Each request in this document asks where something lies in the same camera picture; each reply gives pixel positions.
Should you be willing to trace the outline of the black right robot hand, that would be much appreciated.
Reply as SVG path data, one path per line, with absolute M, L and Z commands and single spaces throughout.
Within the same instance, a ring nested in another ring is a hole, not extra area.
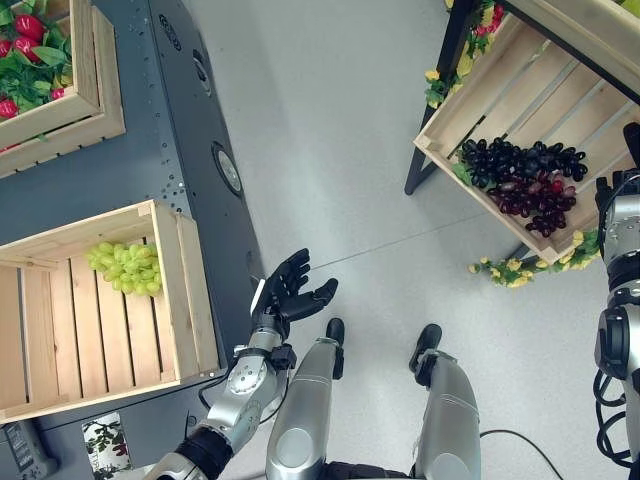
M 640 168 L 640 124 L 631 122 L 624 126 L 623 136 L 635 167 Z

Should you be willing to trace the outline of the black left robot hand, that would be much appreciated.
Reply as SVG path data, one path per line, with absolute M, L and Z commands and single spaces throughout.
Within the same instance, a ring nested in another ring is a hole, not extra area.
M 331 302 L 338 288 L 337 279 L 330 278 L 314 291 L 301 292 L 309 280 L 309 262 L 309 250 L 298 250 L 264 281 L 251 310 L 255 326 L 302 320 L 320 312 Z

